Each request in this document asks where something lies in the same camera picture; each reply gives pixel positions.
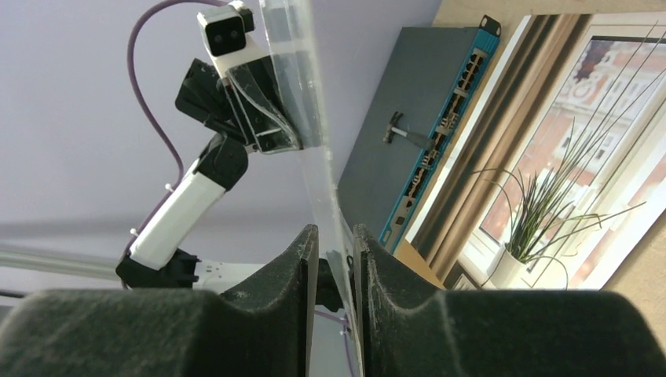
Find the clear acrylic sheet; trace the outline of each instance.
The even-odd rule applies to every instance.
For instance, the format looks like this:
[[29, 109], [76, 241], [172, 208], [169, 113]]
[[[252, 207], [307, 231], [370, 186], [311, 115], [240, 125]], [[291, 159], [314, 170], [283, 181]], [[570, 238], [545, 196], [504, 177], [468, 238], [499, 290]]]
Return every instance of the clear acrylic sheet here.
[[[304, 147], [297, 153], [319, 226], [320, 255], [325, 254], [329, 259], [352, 333], [358, 339], [357, 318], [350, 305], [352, 288], [346, 278], [347, 250], [331, 171], [328, 124], [321, 98], [309, 0], [263, 0], [261, 7], [280, 96]], [[354, 343], [358, 356], [360, 343]], [[362, 375], [361, 371], [358, 368], [356, 375]]]

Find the cable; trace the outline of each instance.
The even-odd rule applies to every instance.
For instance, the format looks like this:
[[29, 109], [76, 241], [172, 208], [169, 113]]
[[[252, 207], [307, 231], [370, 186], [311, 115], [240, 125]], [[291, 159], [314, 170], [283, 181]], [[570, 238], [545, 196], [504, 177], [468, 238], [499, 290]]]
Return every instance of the cable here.
[[342, 325], [342, 341], [345, 343], [345, 353], [347, 355], [347, 366], [349, 367], [349, 375], [351, 377], [355, 377], [356, 373], [353, 372], [353, 367], [352, 367], [352, 355], [351, 352], [349, 351], [349, 344], [347, 344], [347, 336], [349, 334], [349, 320], [347, 319], [347, 316], [344, 318], [338, 318], [332, 314], [324, 313], [319, 310], [315, 310], [314, 313], [319, 316], [326, 318], [327, 320], [332, 320], [334, 322], [337, 322]]
[[343, 328], [343, 331], [345, 331], [345, 339], [343, 339], [343, 342], [345, 342], [345, 353], [347, 354], [347, 366], [349, 367], [349, 375], [351, 377], [355, 377], [356, 373], [354, 373], [353, 367], [352, 367], [352, 354], [349, 351], [349, 343], [347, 342], [347, 339], [346, 339], [346, 338], [349, 337], [349, 333], [346, 331], [345, 328]]
[[[173, 190], [175, 190], [178, 187], [178, 185], [181, 183], [181, 180], [183, 179], [183, 175], [185, 174], [185, 168], [183, 167], [183, 160], [181, 159], [180, 155], [178, 155], [178, 151], [174, 147], [174, 144], [171, 143], [171, 140], [169, 140], [167, 134], [164, 132], [159, 123], [157, 123], [157, 119], [155, 119], [155, 116], [150, 111], [150, 108], [148, 108], [148, 104], [146, 103], [144, 96], [141, 93], [141, 88], [139, 87], [139, 83], [137, 81], [137, 72], [134, 67], [134, 47], [137, 44], [137, 37], [139, 36], [139, 31], [141, 31], [145, 23], [148, 22], [148, 20], [150, 20], [151, 17], [155, 16], [159, 11], [169, 8], [172, 5], [185, 4], [190, 2], [196, 4], [211, 5], [211, 6], [220, 6], [226, 4], [225, 2], [219, 2], [215, 0], [165, 0], [163, 2], [160, 2], [159, 4], [154, 5], [153, 7], [145, 11], [145, 13], [141, 15], [141, 17], [139, 17], [137, 22], [134, 24], [134, 27], [132, 27], [132, 32], [130, 33], [130, 40], [127, 43], [127, 57], [126, 57], [127, 74], [130, 76], [130, 84], [132, 86], [132, 91], [134, 91], [134, 96], [137, 98], [139, 106], [141, 106], [141, 110], [144, 112], [146, 118], [148, 118], [148, 121], [150, 122], [152, 128], [155, 130], [155, 132], [159, 135], [159, 138], [162, 139], [166, 147], [169, 149], [169, 152], [174, 157], [176, 165], [178, 166], [178, 176], [176, 182], [172, 185]], [[153, 216], [155, 216], [157, 210], [159, 210], [159, 208], [164, 204], [164, 202], [167, 201], [170, 195], [171, 192], [168, 192], [162, 198], [162, 200], [159, 201], [157, 206], [152, 209], [148, 217], [141, 223], [139, 228], [137, 228], [138, 233], [141, 233], [141, 231], [145, 228], [150, 219]], [[123, 251], [123, 258], [130, 253], [130, 247], [132, 246], [132, 243], [134, 243], [136, 239], [137, 237], [133, 236], [130, 239], [130, 242], [127, 243], [127, 246]], [[124, 281], [121, 280], [121, 284], [123, 286], [123, 289], [128, 289], [127, 284]]]
[[15, 292], [15, 291], [5, 291], [5, 290], [0, 290], [0, 296], [7, 298], [25, 298], [24, 293]]
[[334, 321], [334, 322], [338, 322], [339, 324], [342, 324], [342, 325], [344, 325], [344, 326], [346, 326], [346, 327], [349, 327], [349, 322], [347, 322], [347, 320], [345, 320], [345, 319], [343, 319], [343, 318], [338, 318], [338, 317], [336, 317], [336, 316], [334, 316], [334, 315], [332, 315], [332, 314], [328, 314], [328, 313], [320, 312], [319, 310], [315, 310], [314, 313], [315, 313], [317, 316], [319, 316], [319, 317], [323, 317], [323, 318], [326, 318], [326, 319], [328, 319], [328, 320], [332, 320], [332, 321]]

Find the curtain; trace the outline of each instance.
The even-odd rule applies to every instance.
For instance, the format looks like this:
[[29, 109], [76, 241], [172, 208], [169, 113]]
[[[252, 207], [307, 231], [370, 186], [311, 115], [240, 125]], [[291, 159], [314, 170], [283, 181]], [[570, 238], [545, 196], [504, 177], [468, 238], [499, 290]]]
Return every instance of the curtain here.
[[481, 179], [474, 172], [507, 167], [541, 106], [549, 105], [545, 100], [558, 77], [568, 74], [559, 67], [589, 20], [588, 15], [533, 16], [478, 121], [467, 125], [473, 127], [470, 136], [412, 241], [442, 281], [495, 192], [487, 180], [499, 174], [484, 173]]

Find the white plant pot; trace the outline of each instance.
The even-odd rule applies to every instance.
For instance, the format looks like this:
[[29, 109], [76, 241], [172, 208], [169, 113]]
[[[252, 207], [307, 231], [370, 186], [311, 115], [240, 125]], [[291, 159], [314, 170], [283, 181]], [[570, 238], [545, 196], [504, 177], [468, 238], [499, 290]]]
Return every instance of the white plant pot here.
[[509, 254], [504, 247], [498, 254], [499, 261], [494, 268], [495, 272], [490, 276], [490, 281], [498, 289], [509, 288], [511, 283], [520, 276], [525, 265]]

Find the window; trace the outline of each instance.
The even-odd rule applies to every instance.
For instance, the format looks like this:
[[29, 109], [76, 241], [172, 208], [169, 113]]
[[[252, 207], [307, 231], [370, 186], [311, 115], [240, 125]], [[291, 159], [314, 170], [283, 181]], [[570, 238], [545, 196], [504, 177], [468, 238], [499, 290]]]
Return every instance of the window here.
[[[511, 164], [527, 178], [543, 179], [556, 167], [569, 145], [601, 124], [609, 132], [580, 166], [562, 215], [614, 214], [648, 202], [593, 231], [578, 232], [544, 251], [564, 263], [570, 287], [600, 288], [652, 224], [650, 211], [664, 210], [658, 200], [666, 178], [666, 27], [656, 26], [664, 13], [594, 16], [573, 58], [562, 68], [562, 84], [532, 125], [532, 136], [518, 149]], [[520, 190], [512, 180], [500, 182], [507, 193], [487, 208], [464, 253], [488, 265], [510, 235], [510, 219], [517, 213]], [[586, 224], [565, 223], [549, 229], [543, 244]], [[524, 281], [532, 287], [562, 287], [562, 267], [550, 259], [535, 261]]]

